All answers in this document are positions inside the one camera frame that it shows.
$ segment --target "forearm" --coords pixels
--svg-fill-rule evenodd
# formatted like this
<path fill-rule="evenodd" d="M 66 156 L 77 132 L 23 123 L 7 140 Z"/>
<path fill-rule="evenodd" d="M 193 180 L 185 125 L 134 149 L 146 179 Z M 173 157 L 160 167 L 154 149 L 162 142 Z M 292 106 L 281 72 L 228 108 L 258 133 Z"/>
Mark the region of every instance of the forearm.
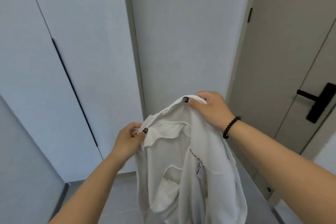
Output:
<path fill-rule="evenodd" d="M 336 177 L 237 121 L 228 135 L 305 223 L 336 223 Z"/>
<path fill-rule="evenodd" d="M 110 154 L 51 220 L 51 224 L 98 223 L 120 163 Z"/>

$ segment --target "white hoodie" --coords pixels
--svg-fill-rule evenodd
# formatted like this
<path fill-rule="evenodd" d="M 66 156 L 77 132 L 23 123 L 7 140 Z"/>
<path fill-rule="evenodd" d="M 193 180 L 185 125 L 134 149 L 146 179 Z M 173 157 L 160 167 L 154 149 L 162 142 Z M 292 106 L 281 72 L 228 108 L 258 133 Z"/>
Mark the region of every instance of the white hoodie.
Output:
<path fill-rule="evenodd" d="M 167 224 L 245 223 L 247 205 L 235 159 L 198 112 L 180 98 L 150 115 L 144 128 L 148 133 L 136 153 L 143 223 L 152 224 L 152 215 Z"/>

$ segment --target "clothing label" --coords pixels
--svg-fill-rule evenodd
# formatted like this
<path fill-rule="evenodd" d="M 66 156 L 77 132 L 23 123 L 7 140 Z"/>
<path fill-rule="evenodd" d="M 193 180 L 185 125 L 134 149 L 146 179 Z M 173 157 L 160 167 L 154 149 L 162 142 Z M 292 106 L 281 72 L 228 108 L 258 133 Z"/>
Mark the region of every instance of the clothing label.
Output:
<path fill-rule="evenodd" d="M 205 175 L 205 169 L 201 162 L 198 162 L 198 171 L 196 175 L 198 178 L 202 178 Z"/>

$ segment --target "door lever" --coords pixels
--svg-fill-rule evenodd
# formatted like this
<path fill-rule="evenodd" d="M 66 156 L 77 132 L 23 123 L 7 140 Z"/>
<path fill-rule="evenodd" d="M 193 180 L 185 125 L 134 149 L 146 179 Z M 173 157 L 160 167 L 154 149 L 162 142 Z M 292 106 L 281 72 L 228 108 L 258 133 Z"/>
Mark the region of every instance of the door lever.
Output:
<path fill-rule="evenodd" d="M 336 85 L 328 82 L 323 88 L 321 94 L 317 97 L 312 94 L 309 94 L 303 90 L 297 90 L 296 94 L 301 95 L 305 98 L 315 101 L 315 104 L 312 106 L 309 111 L 306 119 L 312 123 L 316 123 L 325 108 L 329 105 L 330 101 L 336 93 Z"/>

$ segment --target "left hand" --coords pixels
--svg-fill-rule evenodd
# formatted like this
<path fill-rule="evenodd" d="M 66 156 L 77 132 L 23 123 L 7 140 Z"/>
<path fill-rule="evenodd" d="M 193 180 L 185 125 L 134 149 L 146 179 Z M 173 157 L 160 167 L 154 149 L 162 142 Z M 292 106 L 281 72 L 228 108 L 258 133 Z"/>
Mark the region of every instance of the left hand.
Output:
<path fill-rule="evenodd" d="M 138 134 L 137 128 L 140 127 L 141 123 L 133 122 L 119 131 L 110 155 L 120 164 L 120 169 L 135 154 L 140 143 L 145 140 L 144 132 L 141 131 Z"/>

